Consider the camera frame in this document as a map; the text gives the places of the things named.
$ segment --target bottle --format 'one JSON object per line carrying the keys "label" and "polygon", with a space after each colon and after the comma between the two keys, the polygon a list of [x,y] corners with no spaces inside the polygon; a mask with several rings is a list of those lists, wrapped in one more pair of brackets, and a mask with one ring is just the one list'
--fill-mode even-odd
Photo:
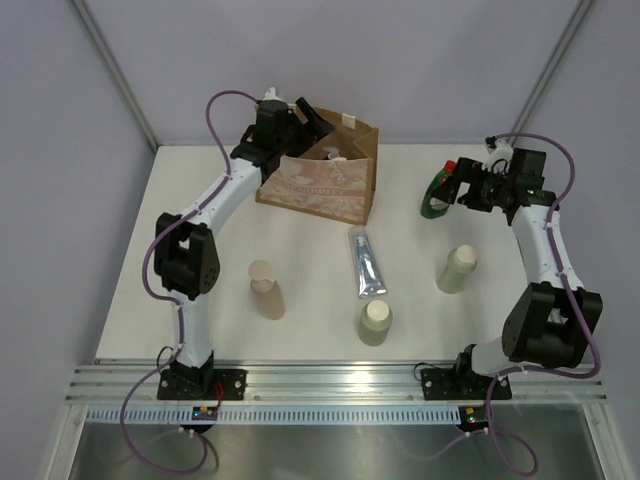
{"label": "bottle", "polygon": [[469,274],[476,269],[476,249],[462,245],[449,253],[447,266],[436,280],[438,288],[444,293],[457,293],[464,287]]}
{"label": "bottle", "polygon": [[278,320],[284,315],[284,298],[280,285],[273,277],[271,264],[256,260],[249,266],[251,290],[258,311],[263,317]]}
{"label": "bottle", "polygon": [[433,180],[431,180],[431,183],[427,188],[427,192],[424,194],[424,198],[422,199],[422,206],[420,207],[420,215],[424,218],[438,218],[447,213],[449,204],[442,200],[438,200],[437,198],[433,198],[431,193],[436,189],[436,187],[439,187],[441,183],[449,178],[455,168],[456,162],[448,160],[447,163],[445,163],[444,168],[438,172]]}
{"label": "bottle", "polygon": [[382,300],[369,302],[360,314],[358,336],[370,347],[377,347],[387,338],[393,322],[393,312]]}

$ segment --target plastic packet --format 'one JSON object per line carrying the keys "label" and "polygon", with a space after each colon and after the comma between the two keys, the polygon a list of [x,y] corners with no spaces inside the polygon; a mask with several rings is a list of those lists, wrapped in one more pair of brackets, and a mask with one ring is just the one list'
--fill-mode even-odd
{"label": "plastic packet", "polygon": [[349,229],[349,245],[356,274],[358,297],[367,298],[387,293],[382,273],[373,255],[367,231],[361,225]]}

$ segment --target tabletop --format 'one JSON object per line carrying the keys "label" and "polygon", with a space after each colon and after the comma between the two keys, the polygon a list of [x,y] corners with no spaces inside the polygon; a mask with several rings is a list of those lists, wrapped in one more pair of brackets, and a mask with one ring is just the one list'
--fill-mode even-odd
{"label": "tabletop", "polygon": [[[526,287],[515,236],[499,211],[460,205],[444,217],[420,213],[424,192],[446,160],[485,160],[482,145],[380,145],[378,181],[367,231],[394,313],[386,341],[364,345],[356,333],[366,300],[358,299],[347,239],[350,225],[244,201],[216,238],[221,263],[208,294],[210,336],[218,359],[251,361],[452,360],[471,343],[502,333]],[[163,212],[189,206],[223,170],[212,146],[161,147],[97,351],[97,358],[155,358],[174,344],[171,306],[150,298],[141,282],[142,258]],[[463,244],[478,250],[478,267],[464,291],[448,295],[435,279]],[[251,302],[247,269],[269,261],[282,287],[286,313],[267,320]],[[161,291],[160,279],[150,272]]]}

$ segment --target red bottle cap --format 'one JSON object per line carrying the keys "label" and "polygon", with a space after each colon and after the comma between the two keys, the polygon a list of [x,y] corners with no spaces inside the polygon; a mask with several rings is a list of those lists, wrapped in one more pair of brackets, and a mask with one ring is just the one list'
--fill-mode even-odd
{"label": "red bottle cap", "polygon": [[447,160],[447,163],[444,164],[444,173],[447,175],[451,175],[453,170],[456,168],[456,162],[453,160]]}

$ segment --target gray wall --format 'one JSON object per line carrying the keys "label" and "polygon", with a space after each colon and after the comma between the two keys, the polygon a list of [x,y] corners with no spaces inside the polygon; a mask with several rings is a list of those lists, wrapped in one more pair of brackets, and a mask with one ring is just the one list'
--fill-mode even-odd
{"label": "gray wall", "polygon": [[[596,330],[604,380],[640,473],[639,24],[637,1],[596,2],[527,130],[553,136],[576,160],[562,231],[585,287],[604,299]],[[564,186],[559,154],[550,156],[546,171],[549,185]]]}
{"label": "gray wall", "polygon": [[[212,143],[218,90],[358,115],[383,141],[505,131],[577,0],[87,0],[161,143]],[[253,120],[214,108],[223,138]]]}
{"label": "gray wall", "polygon": [[63,0],[0,15],[0,465],[30,479],[91,360],[152,155]]}

